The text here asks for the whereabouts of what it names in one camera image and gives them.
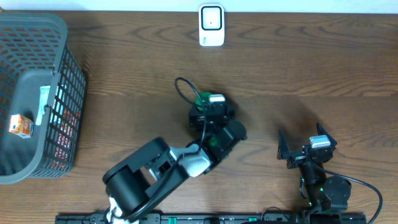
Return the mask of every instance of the small carton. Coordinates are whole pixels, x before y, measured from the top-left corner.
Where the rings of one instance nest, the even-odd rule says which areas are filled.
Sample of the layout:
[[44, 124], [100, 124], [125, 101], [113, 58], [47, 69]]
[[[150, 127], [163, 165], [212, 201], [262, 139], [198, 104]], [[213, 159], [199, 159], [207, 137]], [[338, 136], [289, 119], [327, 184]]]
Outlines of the small carton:
[[26, 118], [20, 114], [11, 116], [9, 132], [16, 134], [23, 139], [31, 138], [33, 134], [33, 127], [34, 123], [29, 118]]

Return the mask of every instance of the brown tabletop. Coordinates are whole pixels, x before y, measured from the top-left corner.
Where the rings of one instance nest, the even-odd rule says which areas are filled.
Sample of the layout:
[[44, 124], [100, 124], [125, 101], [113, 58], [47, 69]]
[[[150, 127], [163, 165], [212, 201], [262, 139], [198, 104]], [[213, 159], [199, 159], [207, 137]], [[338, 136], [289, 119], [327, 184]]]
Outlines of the brown tabletop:
[[[176, 77], [233, 99], [248, 140], [167, 197], [163, 212], [306, 205], [299, 170], [276, 159], [277, 130], [297, 146], [320, 121], [338, 142], [325, 168], [375, 185], [384, 196], [376, 222], [397, 222], [397, 15], [227, 13], [224, 46], [201, 47], [197, 13], [55, 13], [89, 73], [76, 166], [59, 179], [0, 186], [0, 223], [104, 210], [101, 178], [109, 168], [157, 136], [172, 146], [191, 141], [190, 105], [175, 91]], [[348, 205], [370, 219], [378, 198], [353, 184]]]

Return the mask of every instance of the gray basket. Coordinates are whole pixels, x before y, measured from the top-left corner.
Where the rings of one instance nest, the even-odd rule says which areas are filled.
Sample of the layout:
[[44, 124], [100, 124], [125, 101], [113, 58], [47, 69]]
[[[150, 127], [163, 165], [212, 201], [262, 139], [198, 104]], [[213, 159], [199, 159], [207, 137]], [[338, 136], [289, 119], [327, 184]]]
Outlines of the gray basket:
[[[86, 78], [66, 44], [67, 33], [55, 15], [0, 13], [0, 184], [56, 178], [72, 169]], [[32, 138], [10, 133], [13, 114], [35, 122], [45, 85], [45, 114]]]

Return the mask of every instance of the black square outline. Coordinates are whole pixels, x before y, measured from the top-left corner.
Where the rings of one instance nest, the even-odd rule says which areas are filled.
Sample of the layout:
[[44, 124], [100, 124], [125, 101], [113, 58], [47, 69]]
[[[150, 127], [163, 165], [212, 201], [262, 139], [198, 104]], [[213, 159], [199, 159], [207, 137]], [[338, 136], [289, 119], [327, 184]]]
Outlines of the black square outline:
[[[220, 28], [217, 28], [217, 29], [205, 29], [204, 27], [203, 27], [203, 9], [204, 8], [211, 8], [211, 7], [217, 7], [218, 9], [220, 9]], [[204, 7], [202, 7], [202, 9], [200, 9], [200, 19], [201, 19], [201, 28], [203, 29], [203, 30], [220, 30], [221, 28], [223, 28], [223, 11], [221, 10], [221, 7], [219, 7], [219, 6], [204, 6]]]

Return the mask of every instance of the white wall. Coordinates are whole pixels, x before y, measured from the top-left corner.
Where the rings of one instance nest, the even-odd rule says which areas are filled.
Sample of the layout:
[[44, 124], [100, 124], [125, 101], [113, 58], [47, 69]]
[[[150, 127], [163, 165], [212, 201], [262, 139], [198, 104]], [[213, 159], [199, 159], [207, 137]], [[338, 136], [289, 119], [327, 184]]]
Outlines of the white wall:
[[228, 12], [398, 13], [398, 0], [0, 0], [3, 9], [188, 11], [220, 3]]

